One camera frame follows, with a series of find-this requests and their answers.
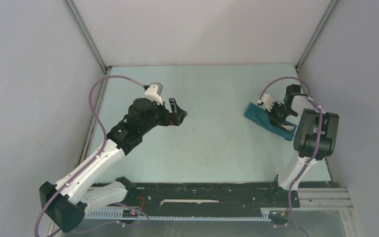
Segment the teal cloth napkin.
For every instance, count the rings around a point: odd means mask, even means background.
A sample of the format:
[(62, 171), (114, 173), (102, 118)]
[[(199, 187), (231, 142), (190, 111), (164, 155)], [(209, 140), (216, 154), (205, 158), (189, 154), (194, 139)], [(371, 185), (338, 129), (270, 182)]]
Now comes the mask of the teal cloth napkin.
[(282, 127), (274, 126), (270, 123), (268, 115), (265, 113), (261, 107), (256, 104), (249, 103), (243, 114), (246, 118), (266, 129), (267, 131), (276, 134), (287, 141), (292, 141), (296, 132), (287, 131)]

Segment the silver knife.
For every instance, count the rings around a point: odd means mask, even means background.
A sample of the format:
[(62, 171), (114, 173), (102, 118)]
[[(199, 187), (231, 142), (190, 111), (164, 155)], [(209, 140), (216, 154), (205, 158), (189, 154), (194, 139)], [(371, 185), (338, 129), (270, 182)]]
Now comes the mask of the silver knife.
[(296, 129), (296, 125), (293, 124), (293, 123), (290, 123), (288, 121), (285, 121), (283, 124), (282, 124), (282, 128), (284, 128), (285, 130), (287, 131), (295, 131)]

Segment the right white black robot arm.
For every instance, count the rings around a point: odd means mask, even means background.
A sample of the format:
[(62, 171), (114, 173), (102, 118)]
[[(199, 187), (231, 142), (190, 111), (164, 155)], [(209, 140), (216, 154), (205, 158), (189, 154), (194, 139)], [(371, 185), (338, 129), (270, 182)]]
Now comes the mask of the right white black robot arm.
[(298, 84), (286, 88), (282, 102), (265, 93), (258, 103), (264, 105), (270, 127), (293, 142), (293, 157), (276, 177), (278, 187), (267, 193), (271, 205), (281, 206), (287, 200), (285, 190), (296, 190), (310, 168), (334, 152), (340, 118), (324, 111)]

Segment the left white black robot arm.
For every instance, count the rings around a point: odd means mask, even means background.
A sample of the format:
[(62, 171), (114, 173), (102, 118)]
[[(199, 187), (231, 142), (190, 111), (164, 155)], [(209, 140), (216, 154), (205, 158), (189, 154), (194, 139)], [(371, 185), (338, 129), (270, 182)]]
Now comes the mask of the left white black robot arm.
[(113, 164), (138, 146), (143, 136), (156, 126), (179, 126), (188, 115), (174, 98), (171, 109), (147, 98), (138, 98), (128, 113), (108, 133), (97, 150), (71, 173), (57, 181), (43, 183), (39, 188), (42, 211), (65, 233), (74, 230), (89, 212), (108, 204), (132, 205), (136, 199), (135, 185), (121, 177), (102, 188), (89, 191), (95, 181)]

